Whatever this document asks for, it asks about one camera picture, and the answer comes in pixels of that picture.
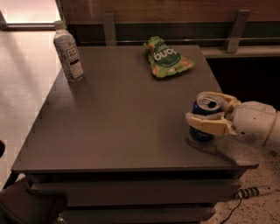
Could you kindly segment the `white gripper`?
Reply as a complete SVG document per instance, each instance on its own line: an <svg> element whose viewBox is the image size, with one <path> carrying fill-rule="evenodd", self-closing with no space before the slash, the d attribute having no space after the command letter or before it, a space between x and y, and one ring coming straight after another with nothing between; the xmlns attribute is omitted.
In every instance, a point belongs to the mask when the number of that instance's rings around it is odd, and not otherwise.
<svg viewBox="0 0 280 224"><path fill-rule="evenodd" d="M277 110L258 101L241 103L234 96L217 92L201 92L197 103L203 109L221 109L212 115L186 113L185 119L196 130L214 136L236 136L240 142L251 145L277 144Z"/></svg>

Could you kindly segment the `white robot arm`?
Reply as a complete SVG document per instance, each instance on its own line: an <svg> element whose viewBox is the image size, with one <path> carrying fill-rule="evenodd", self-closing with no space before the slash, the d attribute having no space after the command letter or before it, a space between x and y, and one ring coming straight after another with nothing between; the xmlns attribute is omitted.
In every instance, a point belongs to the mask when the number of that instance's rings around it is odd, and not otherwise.
<svg viewBox="0 0 280 224"><path fill-rule="evenodd" d="M185 119L190 129L200 135L234 136L239 142L279 151L280 112L271 105L241 102L229 94L201 92Z"/></svg>

